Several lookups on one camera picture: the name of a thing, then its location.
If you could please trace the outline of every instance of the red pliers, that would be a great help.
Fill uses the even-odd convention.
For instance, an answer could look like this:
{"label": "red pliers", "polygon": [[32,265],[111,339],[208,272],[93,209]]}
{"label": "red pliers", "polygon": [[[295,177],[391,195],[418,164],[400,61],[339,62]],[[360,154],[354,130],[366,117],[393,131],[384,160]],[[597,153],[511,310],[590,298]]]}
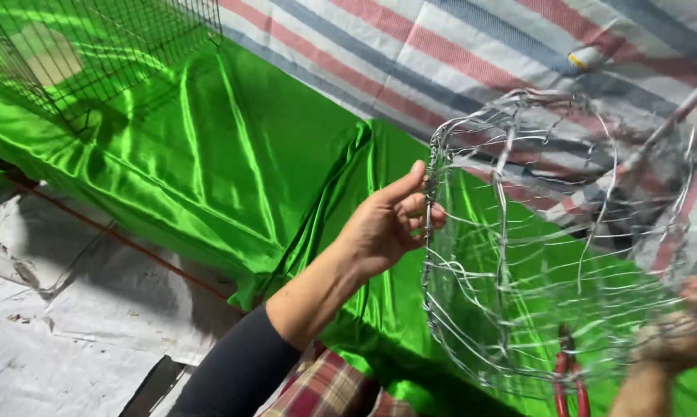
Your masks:
{"label": "red pliers", "polygon": [[[557,353],[557,364],[555,365],[555,377],[564,378],[567,374],[580,372],[580,365],[575,361],[575,339],[566,324],[560,324],[560,352]],[[570,417],[570,410],[567,408],[567,395],[561,381],[555,379],[555,406],[557,407],[557,417]],[[575,378],[575,388],[577,389],[577,417],[590,417],[590,401],[585,383],[580,377]]]}

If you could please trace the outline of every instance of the striped tarp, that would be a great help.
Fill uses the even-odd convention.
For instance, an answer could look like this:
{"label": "striped tarp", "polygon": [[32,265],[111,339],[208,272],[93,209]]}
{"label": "striped tarp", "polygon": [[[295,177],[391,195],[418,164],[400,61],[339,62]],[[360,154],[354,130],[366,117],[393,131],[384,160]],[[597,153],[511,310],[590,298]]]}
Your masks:
{"label": "striped tarp", "polygon": [[[354,113],[393,120],[426,142],[446,120],[516,88],[587,93],[640,130],[697,87],[697,0],[219,4],[226,36]],[[687,122],[697,132],[697,107]],[[627,139],[620,150],[634,148]],[[581,168],[577,149],[565,151],[554,165]],[[668,180],[651,172],[643,192]],[[525,194],[525,184],[514,185]],[[680,216],[692,223],[689,262],[697,265],[697,173]]]}

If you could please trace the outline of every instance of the black wire grid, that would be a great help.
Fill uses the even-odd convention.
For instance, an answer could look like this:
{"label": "black wire grid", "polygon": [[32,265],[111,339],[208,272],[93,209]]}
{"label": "black wire grid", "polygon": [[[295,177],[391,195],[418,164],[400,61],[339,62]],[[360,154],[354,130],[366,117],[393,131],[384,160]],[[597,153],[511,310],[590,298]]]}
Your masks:
{"label": "black wire grid", "polygon": [[220,27],[216,0],[0,0],[0,88],[82,129],[79,102],[112,99]]}

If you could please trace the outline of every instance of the wire mesh panel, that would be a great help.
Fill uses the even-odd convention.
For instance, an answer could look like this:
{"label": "wire mesh panel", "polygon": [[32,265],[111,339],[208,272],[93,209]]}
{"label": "wire mesh panel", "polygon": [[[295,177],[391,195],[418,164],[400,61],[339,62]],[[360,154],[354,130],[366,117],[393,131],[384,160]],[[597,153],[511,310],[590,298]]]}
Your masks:
{"label": "wire mesh panel", "polygon": [[219,29],[211,0],[0,0],[0,85],[74,120]]}
{"label": "wire mesh panel", "polygon": [[[635,331],[677,308],[677,214],[697,151],[690,126],[648,139],[658,126],[636,131],[585,96],[516,90],[436,131],[428,210],[439,203],[448,222],[427,238],[424,307],[468,378],[536,398],[611,378]],[[572,375],[555,372],[563,326]]]}

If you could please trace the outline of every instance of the red cord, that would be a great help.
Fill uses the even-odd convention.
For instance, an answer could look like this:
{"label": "red cord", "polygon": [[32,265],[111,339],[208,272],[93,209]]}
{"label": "red cord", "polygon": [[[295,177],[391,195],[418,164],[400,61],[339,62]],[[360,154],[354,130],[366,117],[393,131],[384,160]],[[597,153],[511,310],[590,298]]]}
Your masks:
{"label": "red cord", "polygon": [[[29,194],[32,194],[32,195],[34,195],[34,196],[36,196],[36,197],[38,197],[38,198],[41,198],[41,199],[44,200],[44,201],[47,201],[47,203],[50,203],[50,204],[56,206],[58,209],[62,210],[63,212],[66,212],[66,213],[70,214],[71,216],[75,217],[76,219],[80,220],[81,222],[86,223],[87,225],[93,227],[94,229],[97,229],[99,232],[110,234],[113,238],[115,238],[117,241],[122,242],[124,245],[127,245],[127,246],[129,246],[129,247],[131,247],[131,248],[133,248],[133,249],[135,249],[135,250],[141,252],[142,254],[147,255],[150,259],[152,259],[153,261],[155,261],[156,263],[158,263],[158,265],[162,266],[163,268],[165,268],[165,269],[167,269],[167,270],[173,272],[174,274],[180,276],[180,277],[183,278],[183,279],[186,279],[186,280],[192,281],[192,282],[194,282],[194,283],[197,283],[197,284],[200,285],[202,288],[208,290],[209,292],[211,292],[212,294],[214,294],[215,296],[217,296],[217,298],[220,298],[220,299],[222,299],[222,300],[227,301],[227,297],[225,297],[225,296],[223,296],[222,294],[220,294],[220,293],[219,293],[216,289],[214,289],[212,286],[208,285],[208,284],[205,283],[204,281],[202,281],[202,280],[200,280],[200,279],[198,279],[198,278],[196,278],[196,277],[194,277],[194,276],[192,276],[192,275],[187,274],[186,271],[181,270],[180,268],[174,266],[172,263],[170,263],[170,262],[166,261],[165,259],[159,257],[158,255],[154,254],[153,252],[151,252],[151,251],[145,249],[144,247],[142,247],[142,246],[140,246],[139,244],[137,244],[137,243],[131,241],[130,239],[127,239],[126,237],[122,236],[121,234],[119,234],[118,232],[114,231],[113,229],[111,229],[111,228],[109,228],[109,227],[106,227],[106,226],[103,225],[103,224],[99,224],[99,223],[94,222],[93,220],[91,220],[90,218],[84,216],[83,214],[80,214],[80,213],[76,212],[75,210],[71,209],[71,208],[68,207],[67,205],[65,205],[65,204],[63,204],[63,203],[61,203],[61,202],[55,200],[54,198],[52,198],[52,197],[50,197],[50,196],[48,196],[48,195],[45,195],[45,194],[42,194],[42,193],[38,192],[38,191],[35,190],[34,188],[30,188],[30,187],[28,187],[28,186],[26,186],[26,185],[23,185],[20,181],[14,179],[14,178],[11,178],[10,175],[7,175],[6,178],[7,178],[9,181],[11,181],[12,183],[14,183],[17,187],[19,187],[20,189],[24,190],[25,192],[27,192],[27,193],[29,193]],[[242,311],[242,309],[240,309],[240,308],[238,308],[238,307],[236,307],[236,306],[232,306],[232,308],[236,309],[240,314],[244,314],[244,312]]]}

